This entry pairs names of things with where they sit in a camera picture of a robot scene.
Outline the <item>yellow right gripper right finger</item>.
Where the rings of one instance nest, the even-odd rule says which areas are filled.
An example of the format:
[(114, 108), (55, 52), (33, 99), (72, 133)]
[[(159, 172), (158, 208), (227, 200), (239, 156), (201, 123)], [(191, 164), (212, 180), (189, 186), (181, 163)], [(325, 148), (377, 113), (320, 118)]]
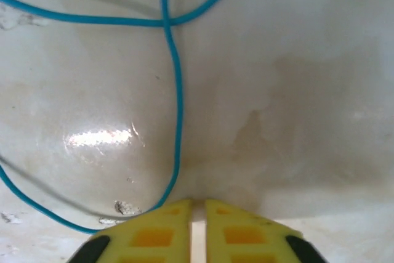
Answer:
[(207, 199), (205, 209), (210, 263), (323, 262), (297, 230), (219, 200)]

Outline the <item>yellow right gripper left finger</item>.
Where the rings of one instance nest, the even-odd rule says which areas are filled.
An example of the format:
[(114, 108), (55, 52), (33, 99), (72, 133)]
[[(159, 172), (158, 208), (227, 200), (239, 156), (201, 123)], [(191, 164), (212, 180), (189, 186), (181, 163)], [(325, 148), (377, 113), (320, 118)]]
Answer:
[(69, 258), (89, 262), (190, 262), (193, 203), (181, 200), (92, 235)]

